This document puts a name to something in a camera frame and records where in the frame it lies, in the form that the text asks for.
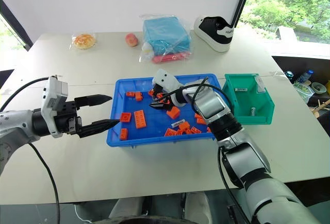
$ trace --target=plastic bag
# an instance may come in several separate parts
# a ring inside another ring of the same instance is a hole
[[[75,33],[72,35],[71,48],[88,49],[95,45],[96,35],[94,33]]]
[[[311,89],[308,85],[305,85],[303,83],[295,82],[293,84],[293,87],[297,90],[301,98],[305,101],[307,104],[309,99],[312,97],[312,95],[315,93],[313,89]]]
[[[190,26],[174,15],[145,14],[140,62],[184,60],[191,55]]]

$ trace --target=green plastic bin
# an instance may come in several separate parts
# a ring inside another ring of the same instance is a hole
[[[259,74],[225,74],[223,91],[234,106],[235,118],[244,125],[272,123],[274,102],[263,85]]]

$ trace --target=silver robot arm segment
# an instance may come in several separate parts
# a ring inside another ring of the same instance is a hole
[[[153,83],[162,89],[165,82],[167,85],[163,90],[172,92],[182,87],[174,79],[168,72],[159,70]],[[185,86],[196,83],[201,83],[201,80]],[[172,94],[171,100],[174,104],[178,102],[178,106],[191,104],[197,89],[182,89]],[[235,119],[219,93],[211,87],[202,86],[193,104],[222,148],[222,162],[231,182],[246,191],[252,223],[319,223],[285,184],[270,176],[271,168],[266,156]]]

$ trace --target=orange lego brick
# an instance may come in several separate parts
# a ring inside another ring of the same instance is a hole
[[[134,118],[135,118],[135,126],[137,129],[146,127],[143,110],[134,112]]]
[[[123,123],[129,123],[131,117],[132,114],[130,112],[123,112],[122,115],[120,115],[119,121]]]
[[[203,118],[203,117],[195,113],[195,118]]]
[[[141,92],[135,92],[135,99],[136,101],[142,100],[142,93]]]
[[[191,127],[191,132],[194,133],[194,134],[199,134],[199,133],[202,133],[199,129],[197,129],[196,127]]]
[[[164,136],[172,136],[172,135],[176,135],[176,131],[172,130],[170,128],[167,128]]]
[[[151,97],[154,97],[154,90],[151,89],[151,90],[148,92],[148,94],[149,94]]]
[[[187,121],[185,121],[184,123],[182,123],[182,124],[179,125],[179,129],[180,130],[183,130],[183,131],[185,131],[185,130],[187,130],[189,128],[190,128],[190,124]]]
[[[200,125],[206,125],[204,119],[202,119],[202,118],[198,118],[198,119],[196,120],[196,123],[198,123],[198,124],[200,124]]]
[[[191,132],[191,130],[190,130],[190,129],[186,129],[186,130],[185,130],[185,133],[186,133],[187,135],[190,135],[190,134],[192,134],[192,132]]]
[[[120,140],[127,140],[127,137],[128,137],[128,129],[127,128],[121,129],[119,139]]]
[[[180,115],[180,109],[178,107],[172,107],[172,109],[167,111],[166,114],[170,116],[171,119],[176,119]]]
[[[134,97],[135,93],[134,92],[126,92],[127,97]]]

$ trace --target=blue towel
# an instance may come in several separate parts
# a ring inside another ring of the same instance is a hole
[[[190,37],[177,17],[145,20],[143,33],[156,56],[190,51]]]

